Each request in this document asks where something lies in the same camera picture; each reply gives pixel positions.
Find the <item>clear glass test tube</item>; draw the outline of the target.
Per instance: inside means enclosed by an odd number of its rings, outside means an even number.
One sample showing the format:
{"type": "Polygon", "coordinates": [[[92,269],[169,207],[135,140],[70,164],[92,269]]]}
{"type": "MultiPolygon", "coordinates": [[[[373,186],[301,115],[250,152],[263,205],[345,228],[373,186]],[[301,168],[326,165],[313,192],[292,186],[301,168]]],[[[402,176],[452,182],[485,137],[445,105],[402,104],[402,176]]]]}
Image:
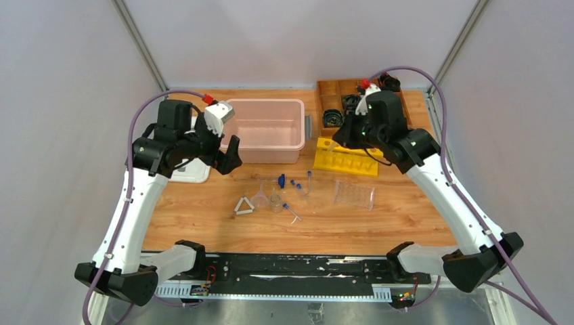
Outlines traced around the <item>clear glass test tube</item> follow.
{"type": "Polygon", "coordinates": [[[333,152],[334,149],[338,146],[338,144],[334,141],[325,142],[326,145],[326,152],[333,152]]]}

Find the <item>yellow test tube rack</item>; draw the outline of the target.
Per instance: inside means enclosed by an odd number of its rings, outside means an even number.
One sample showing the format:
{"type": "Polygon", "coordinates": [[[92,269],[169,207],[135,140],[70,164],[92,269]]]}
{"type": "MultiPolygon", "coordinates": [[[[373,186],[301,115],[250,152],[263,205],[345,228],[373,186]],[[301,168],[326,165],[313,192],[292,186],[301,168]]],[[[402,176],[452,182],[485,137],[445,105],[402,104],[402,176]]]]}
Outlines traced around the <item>yellow test tube rack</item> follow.
{"type": "Polygon", "coordinates": [[[349,175],[378,178],[379,162],[383,154],[377,149],[348,149],[338,145],[333,152],[326,152],[325,142],[330,138],[319,137],[316,143],[312,169],[344,173],[349,175]]]}

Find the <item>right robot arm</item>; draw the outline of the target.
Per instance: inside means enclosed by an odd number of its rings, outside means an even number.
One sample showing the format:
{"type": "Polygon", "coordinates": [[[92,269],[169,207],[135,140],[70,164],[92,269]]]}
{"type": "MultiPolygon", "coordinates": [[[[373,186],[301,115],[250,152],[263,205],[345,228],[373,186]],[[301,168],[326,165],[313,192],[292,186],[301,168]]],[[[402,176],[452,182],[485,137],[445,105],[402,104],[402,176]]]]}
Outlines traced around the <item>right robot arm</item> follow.
{"type": "Polygon", "coordinates": [[[441,147],[425,129],[407,125],[402,103],[392,91],[362,91],[354,112],[347,113],[332,139],[348,149],[375,148],[407,175],[432,202],[453,234],[455,246],[404,242],[387,253],[387,275],[405,282],[414,273],[446,277],[470,293],[507,266],[523,248],[516,232],[505,232],[457,184],[442,162],[441,147]]]}

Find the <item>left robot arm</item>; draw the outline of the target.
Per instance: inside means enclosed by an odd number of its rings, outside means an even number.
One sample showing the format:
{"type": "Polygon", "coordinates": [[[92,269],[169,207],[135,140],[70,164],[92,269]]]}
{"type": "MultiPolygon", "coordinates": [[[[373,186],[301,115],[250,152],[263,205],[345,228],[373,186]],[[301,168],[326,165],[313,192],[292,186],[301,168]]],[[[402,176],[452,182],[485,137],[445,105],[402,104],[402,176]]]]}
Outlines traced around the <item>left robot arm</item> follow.
{"type": "Polygon", "coordinates": [[[183,100],[163,100],[155,123],[131,140],[122,198],[100,247],[90,262],[77,265],[74,277],[95,291],[137,306],[147,304],[159,284],[184,273],[192,280],[207,271],[205,247],[179,240],[170,249],[143,258],[141,249],[152,213],[168,180],[184,163],[200,160],[222,175],[241,166],[239,137],[231,135],[226,151],[224,124],[235,114],[225,101],[213,100],[195,120],[197,107],[183,100]]]}

